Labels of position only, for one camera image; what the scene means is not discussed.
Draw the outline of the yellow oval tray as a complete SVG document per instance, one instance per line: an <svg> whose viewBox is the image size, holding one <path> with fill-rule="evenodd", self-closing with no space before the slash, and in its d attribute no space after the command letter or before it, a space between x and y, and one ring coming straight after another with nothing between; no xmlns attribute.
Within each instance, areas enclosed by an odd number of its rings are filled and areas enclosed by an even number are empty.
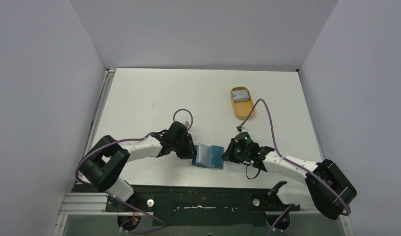
<svg viewBox="0 0 401 236"><path fill-rule="evenodd" d="M231 91L239 89L246 89L250 94L250 91L246 87L234 87L231 89ZM229 97L235 117L239 120L245 120L247 117L250 118L253 117L255 114L255 110L253 108L254 103L251 94L250 94L250 100L248 102L234 103L232 100L231 91Z"/></svg>

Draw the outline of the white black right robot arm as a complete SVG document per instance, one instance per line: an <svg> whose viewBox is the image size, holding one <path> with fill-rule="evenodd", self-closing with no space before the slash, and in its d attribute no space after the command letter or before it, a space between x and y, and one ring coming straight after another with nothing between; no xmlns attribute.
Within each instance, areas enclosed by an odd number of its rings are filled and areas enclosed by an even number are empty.
<svg viewBox="0 0 401 236"><path fill-rule="evenodd" d="M302 187L285 184L271 193L268 202L275 210L290 204L309 206L329 219L337 219L350 213L349 204L357 196L355 187L332 160L314 162L283 156L273 147L254 142L248 132L241 132L231 139L222 159L251 164L261 171L281 174L302 183Z"/></svg>

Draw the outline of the aluminium frame rail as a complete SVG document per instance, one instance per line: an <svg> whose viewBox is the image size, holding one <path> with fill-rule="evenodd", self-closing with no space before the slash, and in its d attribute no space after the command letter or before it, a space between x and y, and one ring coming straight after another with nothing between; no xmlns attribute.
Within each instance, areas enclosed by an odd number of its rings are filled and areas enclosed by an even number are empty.
<svg viewBox="0 0 401 236"><path fill-rule="evenodd" d="M55 236L352 236L346 216L331 220L316 208L288 208L275 190L136 187L134 208L106 193L76 189L64 196Z"/></svg>

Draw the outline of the blue leather card holder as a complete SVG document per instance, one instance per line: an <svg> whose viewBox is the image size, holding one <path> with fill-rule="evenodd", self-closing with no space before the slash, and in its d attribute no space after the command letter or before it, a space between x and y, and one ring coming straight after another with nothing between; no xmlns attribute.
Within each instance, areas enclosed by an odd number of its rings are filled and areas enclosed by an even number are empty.
<svg viewBox="0 0 401 236"><path fill-rule="evenodd" d="M222 146L208 146L198 143L195 145L196 156L192 159L192 165L200 168L223 169L224 148Z"/></svg>

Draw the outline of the grey credit card stack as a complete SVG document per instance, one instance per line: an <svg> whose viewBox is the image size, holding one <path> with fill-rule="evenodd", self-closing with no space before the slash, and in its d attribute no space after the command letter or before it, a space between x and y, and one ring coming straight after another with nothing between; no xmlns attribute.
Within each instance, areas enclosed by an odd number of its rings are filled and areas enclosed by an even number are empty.
<svg viewBox="0 0 401 236"><path fill-rule="evenodd" d="M231 96L234 103L248 102L250 100L250 94L246 89L232 90Z"/></svg>

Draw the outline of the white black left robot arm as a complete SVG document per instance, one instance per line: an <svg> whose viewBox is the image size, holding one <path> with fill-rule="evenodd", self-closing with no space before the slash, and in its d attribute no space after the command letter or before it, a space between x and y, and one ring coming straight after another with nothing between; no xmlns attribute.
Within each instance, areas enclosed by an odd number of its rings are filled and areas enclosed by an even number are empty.
<svg viewBox="0 0 401 236"><path fill-rule="evenodd" d="M98 192L116 197L120 207L132 211L138 204L138 198L131 185L120 177L125 165L130 161L162 157L172 152L181 159L196 156L188 128L178 121L174 121L168 129L151 132L143 138L116 140L106 135L81 159L75 177Z"/></svg>

